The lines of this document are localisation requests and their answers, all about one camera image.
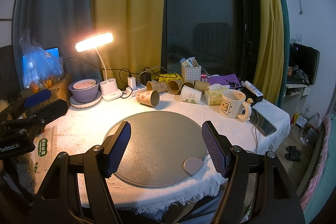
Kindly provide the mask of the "plain brown paper cup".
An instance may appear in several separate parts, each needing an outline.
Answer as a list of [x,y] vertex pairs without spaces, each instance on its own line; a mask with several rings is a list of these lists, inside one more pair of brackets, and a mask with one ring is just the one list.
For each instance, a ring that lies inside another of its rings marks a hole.
[[183,84],[183,80],[181,79],[175,79],[175,80],[169,80],[167,82],[167,92],[172,95],[176,95],[180,93],[181,84]]

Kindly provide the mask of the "white green paper cup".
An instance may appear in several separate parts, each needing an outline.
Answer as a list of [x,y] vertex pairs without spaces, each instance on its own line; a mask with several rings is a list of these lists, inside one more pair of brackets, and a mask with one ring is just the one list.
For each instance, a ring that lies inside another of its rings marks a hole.
[[180,94],[180,100],[182,102],[187,102],[187,103],[199,104],[199,102],[201,101],[201,97],[202,97],[201,91],[198,91],[186,85],[182,88],[182,91]]

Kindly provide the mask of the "patterned paper cup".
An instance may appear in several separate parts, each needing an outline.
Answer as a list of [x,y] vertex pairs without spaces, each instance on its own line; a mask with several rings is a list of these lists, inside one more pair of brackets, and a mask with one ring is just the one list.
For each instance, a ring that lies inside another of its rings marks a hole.
[[136,100],[140,104],[155,107],[159,103],[159,92],[156,90],[138,92],[136,95]]

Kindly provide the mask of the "brown paper cup behind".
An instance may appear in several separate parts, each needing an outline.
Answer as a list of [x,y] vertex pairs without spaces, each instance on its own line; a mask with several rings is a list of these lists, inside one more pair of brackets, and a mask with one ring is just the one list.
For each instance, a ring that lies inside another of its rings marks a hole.
[[166,91],[166,83],[152,80],[147,82],[146,88],[148,91],[156,90],[157,92],[162,93]]

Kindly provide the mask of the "tablet screen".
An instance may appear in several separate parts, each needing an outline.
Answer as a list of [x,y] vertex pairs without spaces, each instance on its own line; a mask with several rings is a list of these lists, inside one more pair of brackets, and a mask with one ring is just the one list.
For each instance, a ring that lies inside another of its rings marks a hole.
[[63,75],[63,60],[59,47],[46,50],[33,47],[22,56],[22,81],[26,89],[33,87],[33,84],[48,89],[58,83]]

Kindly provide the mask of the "white ribbed plate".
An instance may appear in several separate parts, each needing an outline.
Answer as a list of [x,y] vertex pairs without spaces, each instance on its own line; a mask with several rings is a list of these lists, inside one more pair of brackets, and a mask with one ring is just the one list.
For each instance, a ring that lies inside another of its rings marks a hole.
[[88,108],[88,107],[92,107],[96,104],[98,104],[100,102],[102,98],[102,94],[100,91],[98,91],[98,94],[97,96],[90,102],[77,102],[74,97],[72,96],[70,98],[70,104],[71,106],[77,108],[77,109],[85,109],[85,108]]

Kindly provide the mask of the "white knitted tablecloth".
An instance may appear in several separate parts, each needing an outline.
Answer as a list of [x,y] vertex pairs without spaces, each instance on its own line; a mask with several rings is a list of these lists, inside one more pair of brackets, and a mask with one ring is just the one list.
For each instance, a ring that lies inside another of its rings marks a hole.
[[264,136],[251,122],[222,116],[220,106],[185,103],[168,93],[160,96],[156,107],[135,98],[100,101],[86,109],[71,107],[35,139],[37,149],[47,151],[44,156],[32,154],[36,186],[59,152],[86,152],[128,120],[130,141],[117,173],[106,181],[116,207],[159,213],[170,205],[216,196],[224,179],[206,153],[201,126],[211,121],[218,133],[247,151],[276,150],[289,135],[289,114],[266,100],[255,109],[276,127],[273,134]]

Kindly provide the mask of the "round grey placemat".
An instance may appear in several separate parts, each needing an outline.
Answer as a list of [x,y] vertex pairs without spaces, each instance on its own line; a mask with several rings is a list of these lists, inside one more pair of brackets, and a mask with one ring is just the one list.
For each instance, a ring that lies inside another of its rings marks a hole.
[[125,118],[131,137],[115,176],[137,187],[160,188],[195,176],[205,164],[201,127],[182,114],[148,111]]

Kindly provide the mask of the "purple bowl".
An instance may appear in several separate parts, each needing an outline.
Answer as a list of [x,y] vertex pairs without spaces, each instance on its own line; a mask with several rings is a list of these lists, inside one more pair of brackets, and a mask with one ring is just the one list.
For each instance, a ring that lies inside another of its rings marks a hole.
[[92,86],[91,88],[87,88],[87,89],[83,89],[83,90],[75,90],[73,88],[73,84],[72,83],[69,85],[69,90],[72,93],[73,98],[77,101],[77,102],[90,102],[92,101],[98,94],[98,88],[99,88],[99,84],[100,81],[98,79],[96,80],[96,85]]

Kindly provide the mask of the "yellow tissue pack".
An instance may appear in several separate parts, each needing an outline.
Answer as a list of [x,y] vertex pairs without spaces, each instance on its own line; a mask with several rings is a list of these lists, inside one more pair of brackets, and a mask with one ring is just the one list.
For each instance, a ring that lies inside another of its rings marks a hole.
[[222,94],[230,88],[229,85],[213,84],[206,87],[204,91],[206,103],[209,106],[221,104]]

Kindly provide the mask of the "white power strip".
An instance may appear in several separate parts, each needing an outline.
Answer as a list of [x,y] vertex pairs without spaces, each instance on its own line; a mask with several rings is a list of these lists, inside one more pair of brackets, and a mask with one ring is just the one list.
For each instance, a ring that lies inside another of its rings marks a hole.
[[131,87],[127,87],[123,92],[122,92],[122,98],[132,98],[137,95],[138,92],[143,92],[146,91],[146,86],[143,84],[139,84],[136,86],[135,89],[132,89]]

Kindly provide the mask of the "black slippers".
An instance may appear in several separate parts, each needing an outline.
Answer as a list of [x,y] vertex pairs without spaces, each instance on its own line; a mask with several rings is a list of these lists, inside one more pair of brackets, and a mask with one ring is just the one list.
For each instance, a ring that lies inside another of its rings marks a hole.
[[289,145],[286,147],[287,153],[285,154],[285,158],[289,161],[300,162],[301,151],[296,148],[296,146]]

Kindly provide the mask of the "teal curtain left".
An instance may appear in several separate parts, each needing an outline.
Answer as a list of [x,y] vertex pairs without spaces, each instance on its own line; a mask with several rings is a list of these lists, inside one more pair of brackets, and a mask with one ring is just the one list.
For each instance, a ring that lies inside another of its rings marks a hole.
[[65,61],[64,70],[74,81],[102,79],[96,51],[75,50],[77,42],[95,33],[91,0],[15,0],[12,45],[18,75],[22,74],[19,38],[24,31],[42,48],[58,47]]

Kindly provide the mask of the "black monitor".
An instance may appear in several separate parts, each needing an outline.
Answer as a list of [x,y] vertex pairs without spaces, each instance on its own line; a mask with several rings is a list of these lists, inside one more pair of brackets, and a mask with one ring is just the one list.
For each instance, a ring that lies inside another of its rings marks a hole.
[[289,66],[293,73],[301,77],[303,83],[314,85],[317,77],[320,51],[313,47],[293,43],[290,49]]

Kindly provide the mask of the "yellow curtain left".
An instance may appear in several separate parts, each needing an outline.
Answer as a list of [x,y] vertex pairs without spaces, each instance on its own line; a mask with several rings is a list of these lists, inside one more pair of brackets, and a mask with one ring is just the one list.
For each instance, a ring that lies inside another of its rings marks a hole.
[[100,54],[108,77],[126,84],[129,69],[135,74],[161,63],[164,0],[92,0],[96,32],[110,32],[113,42]]

